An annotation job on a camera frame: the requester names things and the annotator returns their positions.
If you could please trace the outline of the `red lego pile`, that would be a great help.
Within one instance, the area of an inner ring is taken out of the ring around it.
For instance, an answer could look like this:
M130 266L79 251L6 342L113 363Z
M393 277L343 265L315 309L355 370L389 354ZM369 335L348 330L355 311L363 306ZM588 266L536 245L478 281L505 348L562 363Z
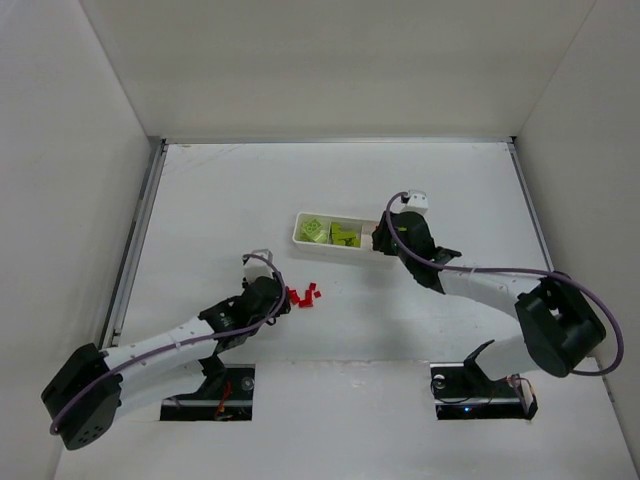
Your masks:
M312 308L314 302L322 297L322 292L315 282L310 282L308 286L302 290L287 287L287 293L290 303L303 309Z

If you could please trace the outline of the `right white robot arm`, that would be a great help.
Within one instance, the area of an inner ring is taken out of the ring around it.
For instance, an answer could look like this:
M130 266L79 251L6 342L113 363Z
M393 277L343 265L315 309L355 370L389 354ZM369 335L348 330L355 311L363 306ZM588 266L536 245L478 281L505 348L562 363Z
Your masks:
M606 338L604 325L567 277L483 273L465 265L460 252L437 246L415 211L384 212L373 249L398 257L420 286L473 300L517 322L519 334L489 340L465 360L490 380L533 370L564 378Z

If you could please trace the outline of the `lime green 2x2 lego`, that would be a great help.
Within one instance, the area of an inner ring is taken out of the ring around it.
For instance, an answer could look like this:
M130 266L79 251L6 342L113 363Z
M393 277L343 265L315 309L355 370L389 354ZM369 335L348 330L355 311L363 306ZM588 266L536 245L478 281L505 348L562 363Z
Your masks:
M299 240L307 243L326 244L328 241L326 226L316 218L302 222L299 228Z

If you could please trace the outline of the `lime green 2x4 lego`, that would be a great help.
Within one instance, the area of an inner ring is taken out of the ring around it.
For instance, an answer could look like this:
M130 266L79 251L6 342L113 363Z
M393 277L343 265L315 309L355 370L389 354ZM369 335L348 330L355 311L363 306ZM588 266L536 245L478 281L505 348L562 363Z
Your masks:
M330 225L329 240L332 245L359 248L361 239L355 230L344 229L342 224L333 222Z

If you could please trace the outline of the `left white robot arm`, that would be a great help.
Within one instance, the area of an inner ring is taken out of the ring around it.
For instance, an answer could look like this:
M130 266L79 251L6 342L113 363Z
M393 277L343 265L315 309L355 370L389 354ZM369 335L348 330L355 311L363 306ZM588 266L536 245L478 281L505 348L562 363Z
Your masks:
M78 450L133 410L212 389L226 370L220 354L289 311L282 278L260 276L244 283L241 294L154 337L104 350L93 343L78 347L41 393L50 434L67 450Z

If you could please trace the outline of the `white three-compartment tray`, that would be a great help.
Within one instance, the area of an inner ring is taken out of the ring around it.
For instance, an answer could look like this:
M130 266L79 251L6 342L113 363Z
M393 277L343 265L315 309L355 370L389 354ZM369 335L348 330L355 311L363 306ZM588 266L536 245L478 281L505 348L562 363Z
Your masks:
M372 234L378 220L299 212L293 244L304 254L322 260L392 268L396 258L373 250Z

